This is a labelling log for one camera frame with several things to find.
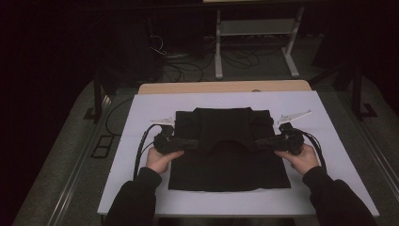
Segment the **black controller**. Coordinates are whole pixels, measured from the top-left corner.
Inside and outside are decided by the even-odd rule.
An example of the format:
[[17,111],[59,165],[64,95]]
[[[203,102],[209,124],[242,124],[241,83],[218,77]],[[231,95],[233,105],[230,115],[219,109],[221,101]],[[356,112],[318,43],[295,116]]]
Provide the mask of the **black controller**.
[[[199,141],[195,139],[184,139],[173,136],[174,128],[171,125],[160,125],[161,133],[155,136],[153,146],[160,153],[173,153],[185,149],[197,149]],[[302,132],[293,128],[291,123],[287,122],[279,127],[281,134],[255,140],[260,150],[288,151],[291,154],[298,155],[304,142]]]

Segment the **white table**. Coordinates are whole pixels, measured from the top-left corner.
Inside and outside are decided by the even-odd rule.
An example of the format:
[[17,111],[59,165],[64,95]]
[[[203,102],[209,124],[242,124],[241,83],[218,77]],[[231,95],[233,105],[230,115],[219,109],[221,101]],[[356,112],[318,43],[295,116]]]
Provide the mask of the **white table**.
[[[120,187],[132,180],[136,151],[150,120],[175,116],[177,110],[192,111],[196,107],[233,108],[251,107],[253,110],[270,110],[275,120],[281,114],[311,110],[312,114],[293,121],[295,128],[313,134],[320,141],[328,174],[333,179],[343,179],[365,202],[374,216],[378,211],[363,182],[360,180],[335,131],[320,98],[315,91],[230,92],[139,94],[132,103],[120,140],[113,166],[104,189],[98,213],[106,215]],[[146,144],[160,132],[154,127]],[[146,162],[143,154],[140,167]],[[310,191],[301,182],[302,176],[284,160],[292,188],[257,189],[248,192],[192,192],[168,190],[169,171],[162,174],[163,182],[156,190],[158,217],[304,217],[315,211],[309,201]]]

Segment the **person's right hand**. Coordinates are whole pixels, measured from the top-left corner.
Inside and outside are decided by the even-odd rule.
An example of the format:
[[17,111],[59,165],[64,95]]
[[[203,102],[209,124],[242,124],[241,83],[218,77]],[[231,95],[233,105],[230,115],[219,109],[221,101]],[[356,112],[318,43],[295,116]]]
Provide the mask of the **person's right hand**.
[[302,152],[299,155],[280,151],[275,151],[275,154],[287,159],[291,166],[302,175],[305,175],[310,169],[319,166],[313,147],[307,144],[303,144]]

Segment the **sleeve cuff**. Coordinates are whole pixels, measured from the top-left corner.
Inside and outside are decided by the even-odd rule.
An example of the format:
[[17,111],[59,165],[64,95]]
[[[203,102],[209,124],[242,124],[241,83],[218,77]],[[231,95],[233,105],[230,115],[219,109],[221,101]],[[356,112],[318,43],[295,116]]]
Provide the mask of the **sleeve cuff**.
[[143,185],[147,189],[155,191],[155,189],[161,184],[161,176],[150,168],[141,168],[138,173],[136,180],[139,184]]
[[314,167],[310,169],[305,173],[302,181],[311,190],[333,182],[322,167]]

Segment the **black sleeve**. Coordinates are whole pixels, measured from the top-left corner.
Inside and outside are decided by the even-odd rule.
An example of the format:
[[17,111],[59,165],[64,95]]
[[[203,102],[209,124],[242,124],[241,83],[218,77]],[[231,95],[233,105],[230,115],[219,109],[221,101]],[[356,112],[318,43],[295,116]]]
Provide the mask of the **black sleeve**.
[[311,189],[311,204],[322,226],[376,226],[366,205],[342,180],[333,181],[321,167],[309,170],[303,182]]
[[155,212],[155,189],[162,179],[152,169],[142,168],[135,180],[126,182],[105,218],[104,225],[152,225]]

